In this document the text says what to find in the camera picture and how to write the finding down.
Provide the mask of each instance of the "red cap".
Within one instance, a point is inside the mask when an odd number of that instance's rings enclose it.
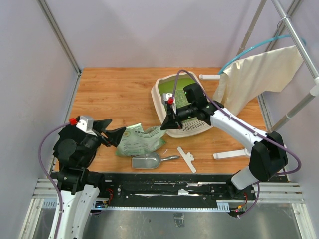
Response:
[[[171,104],[173,104],[174,99],[172,97],[170,97],[167,102],[171,105]]]
[[[72,125],[72,126],[74,126],[78,123],[75,118],[69,119],[69,122],[70,122],[70,125]]]

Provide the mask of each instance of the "gray floor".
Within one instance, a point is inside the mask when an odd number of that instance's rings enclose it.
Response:
[[[47,238],[54,210],[41,214],[34,239]],[[290,204],[257,205],[240,220],[226,213],[186,212],[177,227],[174,212],[108,211],[90,216],[84,239],[300,239]]]

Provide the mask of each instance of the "scoop handle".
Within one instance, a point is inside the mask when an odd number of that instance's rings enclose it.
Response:
[[[180,158],[179,156],[174,155],[174,156],[170,156],[170,157],[167,157],[167,158],[162,158],[161,161],[168,161],[168,160],[179,159],[179,158]]]

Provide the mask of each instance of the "beige cloth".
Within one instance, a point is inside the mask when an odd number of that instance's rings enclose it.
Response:
[[[281,92],[302,62],[296,46],[234,61],[220,75],[213,99],[238,115],[250,100],[264,91]]]

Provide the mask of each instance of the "wooden table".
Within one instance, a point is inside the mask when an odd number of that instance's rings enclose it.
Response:
[[[217,74],[219,68],[185,68],[195,74]],[[151,97],[151,88],[158,78],[175,74],[179,68],[85,68],[70,117],[90,115],[95,120],[112,118],[108,130],[142,123],[146,130],[159,126]],[[213,95],[218,81],[201,81],[209,95]],[[265,130],[257,99],[253,99],[238,115],[247,123]],[[193,165],[197,173],[235,173],[248,165],[249,159],[237,158],[214,160],[218,152],[243,149],[243,146],[217,128],[190,138],[171,138],[165,135],[167,142],[157,153],[161,156],[179,155],[181,146],[191,152],[195,158]],[[101,146],[89,167],[96,172],[153,172],[153,173],[191,173],[184,160],[163,162],[152,170],[137,170],[131,167],[130,157],[115,156],[116,148]]]

